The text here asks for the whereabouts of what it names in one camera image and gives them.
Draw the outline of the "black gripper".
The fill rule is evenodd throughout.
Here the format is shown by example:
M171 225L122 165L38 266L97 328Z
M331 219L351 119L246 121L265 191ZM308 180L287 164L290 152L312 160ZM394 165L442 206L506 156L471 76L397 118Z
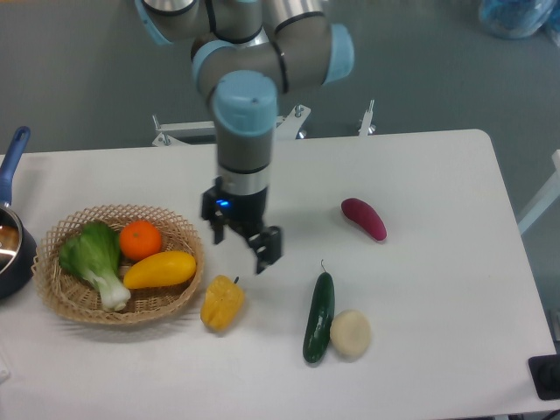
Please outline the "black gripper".
M263 215L266 207L268 188L250 195L235 195L227 192L218 177L211 187L202 194L200 217L213 230L213 243L224 239L224 227L229 227L247 239L254 251L257 275L276 263L284 254L284 232L279 226L265 227Z

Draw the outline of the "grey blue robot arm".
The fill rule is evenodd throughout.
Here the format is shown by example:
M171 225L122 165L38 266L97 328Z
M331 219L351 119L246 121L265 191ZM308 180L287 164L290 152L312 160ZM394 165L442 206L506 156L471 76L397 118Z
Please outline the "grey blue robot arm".
M265 270L283 253L282 229L263 219L277 98L346 78L351 34L319 1L138 1L136 11L156 43L192 41L192 77L217 145L201 216L217 242L226 228L241 236Z

